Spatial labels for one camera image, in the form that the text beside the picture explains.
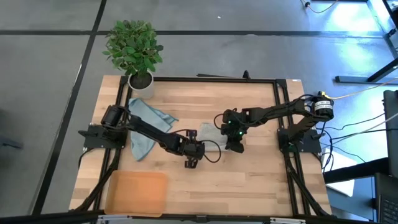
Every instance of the desk leg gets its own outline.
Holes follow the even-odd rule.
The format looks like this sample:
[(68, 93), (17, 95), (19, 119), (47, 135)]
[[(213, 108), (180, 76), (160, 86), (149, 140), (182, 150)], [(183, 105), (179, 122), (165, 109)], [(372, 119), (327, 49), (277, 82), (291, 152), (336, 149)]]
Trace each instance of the desk leg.
[[(392, 78), (385, 78), (388, 74), (395, 71), (398, 68), (398, 58), (395, 58), (392, 62), (382, 67), (375, 74), (370, 77), (349, 77), (349, 76), (337, 76), (337, 83), (359, 83), (359, 84), (382, 84), (392, 80)], [(390, 85), (398, 84), (397, 81), (390, 82)]]
[(361, 177), (369, 177), (377, 172), (383, 174), (389, 173), (388, 157), (325, 172), (323, 178), (325, 179), (325, 183), (329, 184)]

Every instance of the light blue towel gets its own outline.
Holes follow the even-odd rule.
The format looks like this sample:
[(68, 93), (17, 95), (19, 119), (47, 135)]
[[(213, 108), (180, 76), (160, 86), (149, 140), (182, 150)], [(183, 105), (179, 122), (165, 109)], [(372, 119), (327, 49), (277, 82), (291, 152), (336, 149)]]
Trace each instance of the light blue towel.
[[(132, 114), (139, 116), (143, 121), (163, 132), (169, 131), (172, 128), (172, 123), (178, 121), (171, 115), (147, 105), (140, 98), (130, 99), (129, 110)], [(131, 152), (137, 161), (145, 158), (155, 145), (155, 141), (134, 131), (130, 132), (130, 139)]]

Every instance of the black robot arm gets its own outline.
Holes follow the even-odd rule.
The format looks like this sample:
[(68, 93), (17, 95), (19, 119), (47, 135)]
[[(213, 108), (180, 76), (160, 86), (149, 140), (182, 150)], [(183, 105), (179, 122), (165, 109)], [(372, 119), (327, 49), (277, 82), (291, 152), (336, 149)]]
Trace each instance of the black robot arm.
[[(310, 107), (310, 111), (305, 109), (306, 106)], [(270, 119), (293, 114), (302, 115), (304, 118), (288, 128), (285, 140), (287, 144), (300, 141), (305, 132), (318, 122), (331, 120), (333, 118), (333, 101), (319, 95), (306, 99), (300, 97), (269, 108), (244, 108), (241, 112), (237, 112), (236, 109), (226, 110), (223, 113), (223, 124), (221, 125), (221, 134), (228, 137), (226, 149), (242, 153), (244, 149), (240, 141), (250, 127), (257, 127)]]
[[(124, 113), (127, 113), (130, 117), (127, 119), (127, 124), (120, 125), (119, 120)], [(198, 160), (201, 160), (205, 154), (205, 145), (195, 139), (197, 136), (196, 130), (187, 129), (186, 137), (177, 133), (165, 133), (143, 121), (140, 117), (130, 114), (122, 106), (108, 106), (101, 124), (104, 128), (112, 131), (123, 129), (135, 131), (159, 143), (161, 148), (169, 153), (178, 156), (187, 156), (188, 160), (185, 161), (186, 168), (196, 168)]]

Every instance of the concrete floor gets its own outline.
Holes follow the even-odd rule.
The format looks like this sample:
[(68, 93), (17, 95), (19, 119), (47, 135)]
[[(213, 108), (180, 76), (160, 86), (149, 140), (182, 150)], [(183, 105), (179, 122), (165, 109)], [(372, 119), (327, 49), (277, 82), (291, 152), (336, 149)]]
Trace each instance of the concrete floor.
[[(323, 9), (329, 4), (312, 2), (311, 6)], [(0, 0), (0, 30), (91, 30), (99, 5), (100, 0)], [(105, 7), (99, 29), (108, 30), (117, 19), (151, 21), (158, 30), (379, 30), (367, 5), (353, 2), (339, 2), (323, 14), (314, 14), (306, 12), (299, 0), (113, 0)], [(30, 212), (87, 41), (85, 35), (0, 35), (0, 134), (24, 143), (22, 150), (0, 150), (0, 201), (6, 202), (0, 205), (0, 217)], [(369, 76), (393, 59), (379, 38), (160, 35), (158, 42), (165, 50), (157, 76), (241, 77), (248, 70), (255, 78), (301, 79), (306, 93), (324, 90), (330, 96), (369, 87), (337, 84), (334, 76)], [(104, 36), (96, 37), (45, 213), (68, 209), (84, 141), (77, 131), (86, 129), (91, 120), (102, 76), (121, 75), (105, 62), (104, 43)], [(335, 118), (328, 126), (341, 127), (381, 114), (384, 90), (398, 87), (383, 86), (336, 101)], [(330, 134), (342, 136), (377, 122), (380, 119)], [(387, 155), (385, 138), (385, 133), (372, 133), (336, 146), (370, 161)]]

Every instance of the wooden tabletop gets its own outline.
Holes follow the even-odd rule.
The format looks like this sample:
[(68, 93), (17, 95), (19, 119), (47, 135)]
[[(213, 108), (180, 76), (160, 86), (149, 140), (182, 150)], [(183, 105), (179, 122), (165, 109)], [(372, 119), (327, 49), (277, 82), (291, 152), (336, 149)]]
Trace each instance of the wooden tabletop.
[[(94, 110), (93, 123), (99, 124), (108, 105), (113, 105), (119, 76), (105, 75)], [(266, 83), (209, 83), (155, 82), (155, 95), (145, 102), (179, 119), (173, 130), (200, 129), (201, 123), (226, 109), (269, 107), (275, 105), (271, 84)], [(303, 94), (300, 80), (287, 80), (291, 100)], [(294, 116), (294, 122), (301, 120)], [(164, 213), (291, 216), (287, 176), (282, 154), (279, 152), (277, 119), (257, 128), (249, 128), (243, 137), (244, 152), (223, 152), (221, 160), (212, 164), (205, 159), (196, 169), (184, 168), (186, 157), (165, 152), (158, 144), (140, 162), (130, 149), (130, 140), (123, 149), (119, 170), (153, 171), (167, 174), (169, 179)], [(103, 149), (95, 149), (84, 156), (77, 175), (70, 208), (79, 206), (98, 182)], [(207, 152), (216, 159), (218, 152)], [(319, 161), (311, 154), (301, 153), (305, 183), (315, 200), (331, 213), (325, 182)], [(101, 208), (105, 204), (108, 186), (103, 190)], [(296, 186), (299, 211), (302, 211), (300, 191)]]

